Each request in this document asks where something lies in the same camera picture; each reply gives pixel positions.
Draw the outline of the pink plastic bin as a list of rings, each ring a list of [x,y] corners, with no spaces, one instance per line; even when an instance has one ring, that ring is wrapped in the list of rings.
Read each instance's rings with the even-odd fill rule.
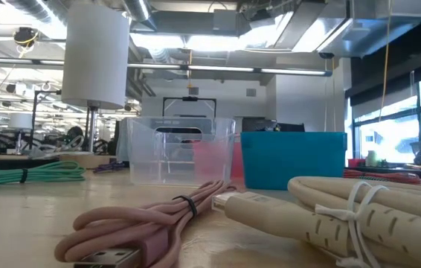
[[[195,172],[217,179],[244,179],[241,143],[234,142],[231,150],[226,141],[200,141],[193,145]]]

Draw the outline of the black monitor row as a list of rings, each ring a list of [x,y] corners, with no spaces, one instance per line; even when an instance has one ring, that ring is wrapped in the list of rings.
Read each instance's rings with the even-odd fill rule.
[[[264,118],[244,118],[242,132],[304,132],[304,124],[285,124]]]

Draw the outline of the clear plastic bin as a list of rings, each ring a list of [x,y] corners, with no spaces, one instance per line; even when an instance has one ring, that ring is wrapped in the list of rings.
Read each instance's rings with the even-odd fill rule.
[[[126,135],[131,180],[144,185],[228,182],[234,150],[231,118],[130,118]]]

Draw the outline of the teal plastic bin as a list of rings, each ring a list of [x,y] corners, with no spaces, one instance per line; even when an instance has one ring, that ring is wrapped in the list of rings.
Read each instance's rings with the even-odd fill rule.
[[[247,188],[285,191],[296,176],[344,172],[346,133],[246,132],[240,140]]]

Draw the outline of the person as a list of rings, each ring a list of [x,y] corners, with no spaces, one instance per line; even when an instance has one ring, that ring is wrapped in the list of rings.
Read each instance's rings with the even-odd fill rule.
[[[68,130],[65,140],[67,141],[66,146],[70,150],[80,149],[85,141],[83,130],[79,126],[72,127]]]

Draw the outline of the white shade table lamp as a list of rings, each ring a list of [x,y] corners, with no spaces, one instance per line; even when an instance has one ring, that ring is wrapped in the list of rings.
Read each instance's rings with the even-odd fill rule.
[[[96,114],[123,108],[128,68],[129,24],[121,13],[99,4],[73,3],[68,10],[62,102],[90,109],[87,152],[64,155],[93,169],[109,161],[93,153]]]

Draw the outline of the yellow-green cup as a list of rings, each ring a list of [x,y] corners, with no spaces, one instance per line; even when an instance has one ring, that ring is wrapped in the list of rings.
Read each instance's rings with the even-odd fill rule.
[[[379,162],[378,154],[375,150],[369,150],[365,159],[365,165],[367,167],[377,167]]]

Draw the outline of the small white shade lamp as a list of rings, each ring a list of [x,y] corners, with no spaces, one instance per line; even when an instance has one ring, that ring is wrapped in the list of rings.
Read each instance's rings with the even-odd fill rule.
[[[12,130],[17,131],[16,155],[20,155],[22,151],[22,135],[32,130],[32,119],[32,114],[28,113],[13,113],[10,115],[8,126]]]

